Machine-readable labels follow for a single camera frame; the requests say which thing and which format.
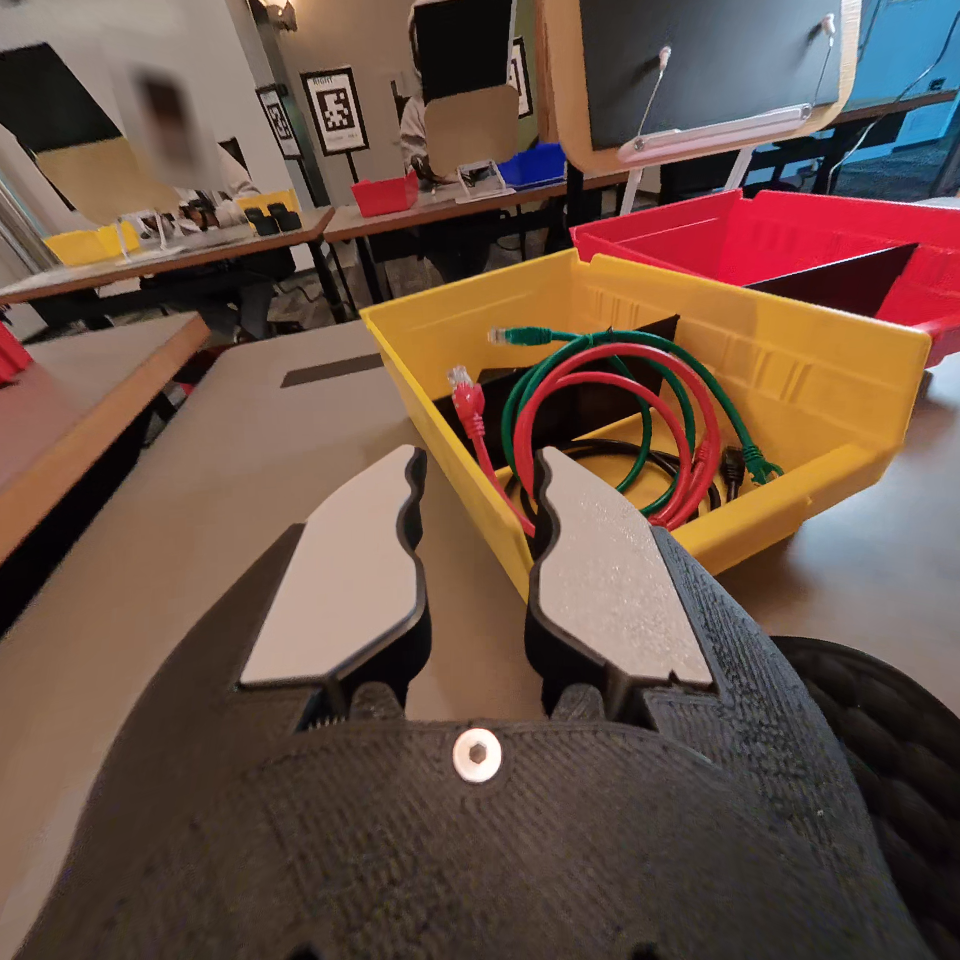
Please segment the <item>framed tag sign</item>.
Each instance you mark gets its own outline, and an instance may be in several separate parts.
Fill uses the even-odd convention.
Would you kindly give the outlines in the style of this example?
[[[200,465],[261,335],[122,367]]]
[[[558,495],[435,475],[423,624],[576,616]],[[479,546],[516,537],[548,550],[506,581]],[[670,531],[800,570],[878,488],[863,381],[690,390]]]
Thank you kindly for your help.
[[[287,161],[300,161],[304,158],[304,152],[284,102],[285,93],[286,87],[277,83],[260,86],[255,90],[283,158]]]
[[[531,82],[522,36],[515,37],[511,42],[508,83],[518,95],[518,119],[531,116],[534,113]]]
[[[324,157],[370,148],[352,66],[299,75]]]

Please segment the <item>wooden top desk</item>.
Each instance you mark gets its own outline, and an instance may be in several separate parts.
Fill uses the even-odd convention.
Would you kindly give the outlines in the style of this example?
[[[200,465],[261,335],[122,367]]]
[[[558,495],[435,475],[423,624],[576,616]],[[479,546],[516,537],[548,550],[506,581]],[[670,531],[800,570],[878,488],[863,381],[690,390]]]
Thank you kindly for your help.
[[[194,235],[178,246],[145,254],[102,261],[82,267],[60,266],[7,285],[1,291],[2,311],[30,306],[52,329],[75,322],[109,320],[138,310],[170,303],[187,303],[209,293],[240,289],[264,282],[267,275],[239,262],[280,249],[308,247],[321,281],[323,294],[338,319],[344,315],[339,289],[322,251],[325,228],[334,216],[332,206],[300,214],[301,227],[270,235],[259,235],[248,227],[236,226],[215,231],[212,243]],[[226,270],[214,270],[197,277],[179,279],[158,289],[101,295],[98,290],[118,282],[159,277],[172,272],[197,270],[215,263],[227,263]]]
[[[207,341],[178,314],[44,342],[1,390],[1,561]]]

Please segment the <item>black bin divider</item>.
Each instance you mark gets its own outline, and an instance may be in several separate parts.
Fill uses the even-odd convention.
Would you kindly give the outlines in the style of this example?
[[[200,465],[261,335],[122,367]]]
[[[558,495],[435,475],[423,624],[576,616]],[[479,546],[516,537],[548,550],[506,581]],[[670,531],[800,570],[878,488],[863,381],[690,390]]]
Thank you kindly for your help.
[[[669,342],[676,336],[680,315],[651,321],[636,327],[635,331],[650,332]],[[650,364],[640,360],[626,358],[624,363],[628,372],[636,377],[655,395],[660,393],[663,375]],[[531,366],[492,366],[485,367],[475,377],[482,386],[485,396],[483,421],[485,426],[486,449],[496,470],[507,465],[501,438],[501,417],[511,391],[517,386]],[[613,373],[610,360],[597,361],[585,367],[588,371]],[[470,451],[473,449],[465,428],[454,410],[450,387],[446,393],[433,400],[444,421],[453,429],[456,437]],[[586,434],[641,413],[640,400],[627,390],[599,385],[586,384],[557,390],[552,393],[537,411],[532,431],[534,449],[543,446],[559,447]]]
[[[857,257],[750,283],[747,289],[876,319],[919,243],[890,246]]]

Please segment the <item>blue storage bin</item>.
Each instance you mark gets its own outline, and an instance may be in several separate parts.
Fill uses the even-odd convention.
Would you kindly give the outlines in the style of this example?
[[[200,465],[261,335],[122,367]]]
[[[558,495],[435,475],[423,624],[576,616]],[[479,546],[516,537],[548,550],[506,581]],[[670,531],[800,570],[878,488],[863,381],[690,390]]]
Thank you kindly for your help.
[[[561,144],[537,143],[497,166],[506,186],[514,190],[527,190],[563,182],[568,162]]]

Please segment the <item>black office chair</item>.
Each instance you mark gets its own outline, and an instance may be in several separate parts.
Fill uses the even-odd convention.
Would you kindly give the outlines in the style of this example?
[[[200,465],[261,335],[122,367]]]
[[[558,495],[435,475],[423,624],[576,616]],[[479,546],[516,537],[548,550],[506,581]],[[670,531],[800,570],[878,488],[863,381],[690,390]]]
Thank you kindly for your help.
[[[937,958],[959,957],[959,719],[896,667],[772,636],[846,754],[894,885]]]

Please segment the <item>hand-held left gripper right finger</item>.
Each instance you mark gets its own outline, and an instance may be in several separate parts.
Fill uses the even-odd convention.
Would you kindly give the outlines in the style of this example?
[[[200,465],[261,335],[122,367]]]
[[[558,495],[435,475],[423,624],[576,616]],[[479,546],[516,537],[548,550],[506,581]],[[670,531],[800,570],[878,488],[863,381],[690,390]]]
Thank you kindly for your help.
[[[524,651],[541,695],[603,697],[714,675],[655,529],[622,494],[556,447],[534,456]]]

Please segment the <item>small red storage bin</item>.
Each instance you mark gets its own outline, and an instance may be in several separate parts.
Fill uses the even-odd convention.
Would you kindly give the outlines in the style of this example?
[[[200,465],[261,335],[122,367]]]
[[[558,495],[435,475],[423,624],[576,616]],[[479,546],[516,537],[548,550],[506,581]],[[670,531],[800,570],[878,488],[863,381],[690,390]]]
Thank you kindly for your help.
[[[419,195],[420,181],[414,170],[402,176],[372,181],[364,179],[351,186],[355,204],[365,219],[410,210]]]

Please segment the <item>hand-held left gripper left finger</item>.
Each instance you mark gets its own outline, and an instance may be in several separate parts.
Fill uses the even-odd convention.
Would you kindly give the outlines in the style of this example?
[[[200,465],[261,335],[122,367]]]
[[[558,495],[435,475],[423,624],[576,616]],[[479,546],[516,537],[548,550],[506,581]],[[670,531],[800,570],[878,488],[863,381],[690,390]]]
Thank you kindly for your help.
[[[302,524],[239,676],[247,690],[405,694],[431,651],[417,554],[426,451],[402,444],[334,490]]]

